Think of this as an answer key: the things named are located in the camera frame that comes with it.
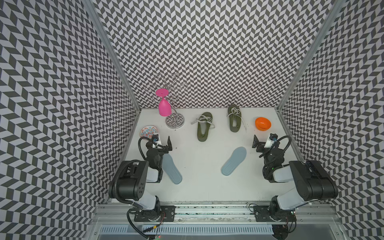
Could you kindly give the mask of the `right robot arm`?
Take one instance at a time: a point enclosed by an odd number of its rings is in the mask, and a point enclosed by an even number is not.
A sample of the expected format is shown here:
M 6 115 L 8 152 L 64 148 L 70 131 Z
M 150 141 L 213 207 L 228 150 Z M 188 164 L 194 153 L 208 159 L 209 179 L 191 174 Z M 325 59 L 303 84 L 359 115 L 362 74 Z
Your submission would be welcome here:
M 253 207 L 257 222 L 296 222 L 296 209 L 311 202 L 331 200 L 338 196 L 335 181 L 318 161 L 290 161 L 285 164 L 285 153 L 292 143 L 290 136 L 270 134 L 266 141 L 254 136 L 252 148 L 264 159 L 262 174 L 269 183 L 293 182 L 286 193 L 272 197 L 268 206 Z

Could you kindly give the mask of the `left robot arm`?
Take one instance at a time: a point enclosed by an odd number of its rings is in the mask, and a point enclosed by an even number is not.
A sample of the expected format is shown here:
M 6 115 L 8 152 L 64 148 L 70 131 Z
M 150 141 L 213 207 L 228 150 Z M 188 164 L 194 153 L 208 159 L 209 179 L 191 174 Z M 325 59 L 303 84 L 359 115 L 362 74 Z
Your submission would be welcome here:
M 146 184 L 160 183 L 163 178 L 163 157 L 173 150 L 171 139 L 162 145 L 159 135 L 140 137 L 139 153 L 143 160 L 123 161 L 109 185 L 109 197 L 136 209 L 135 220 L 161 220 L 159 197 L 146 190 Z

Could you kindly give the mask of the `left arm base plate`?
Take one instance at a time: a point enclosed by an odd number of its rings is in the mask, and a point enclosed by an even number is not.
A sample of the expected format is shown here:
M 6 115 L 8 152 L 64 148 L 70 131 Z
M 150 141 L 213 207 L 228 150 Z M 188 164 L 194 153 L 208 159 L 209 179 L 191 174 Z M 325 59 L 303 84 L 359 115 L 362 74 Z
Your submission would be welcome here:
M 144 210 L 135 214 L 135 222 L 173 222 L 175 219 L 175 206 L 157 206 L 153 210 Z

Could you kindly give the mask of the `olive green shoe with laces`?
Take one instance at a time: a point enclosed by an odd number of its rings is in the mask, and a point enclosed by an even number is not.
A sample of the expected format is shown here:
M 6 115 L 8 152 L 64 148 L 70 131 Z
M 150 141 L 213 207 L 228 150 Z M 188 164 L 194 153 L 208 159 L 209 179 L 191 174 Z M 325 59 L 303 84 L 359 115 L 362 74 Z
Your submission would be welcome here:
M 205 142 L 208 138 L 210 129 L 214 129 L 213 115 L 210 112 L 201 114 L 198 118 L 191 122 L 192 125 L 197 124 L 197 138 L 200 142 Z

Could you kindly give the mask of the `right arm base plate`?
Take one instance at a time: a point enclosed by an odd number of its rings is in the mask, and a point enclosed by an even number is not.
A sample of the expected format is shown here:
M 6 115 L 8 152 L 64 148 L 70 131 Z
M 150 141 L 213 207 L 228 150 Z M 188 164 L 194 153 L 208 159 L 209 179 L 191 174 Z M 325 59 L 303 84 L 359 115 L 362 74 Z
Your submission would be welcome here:
M 269 206 L 253 206 L 253 209 L 256 222 L 294 223 L 297 221 L 293 210 L 286 211 L 276 208 L 272 211 Z

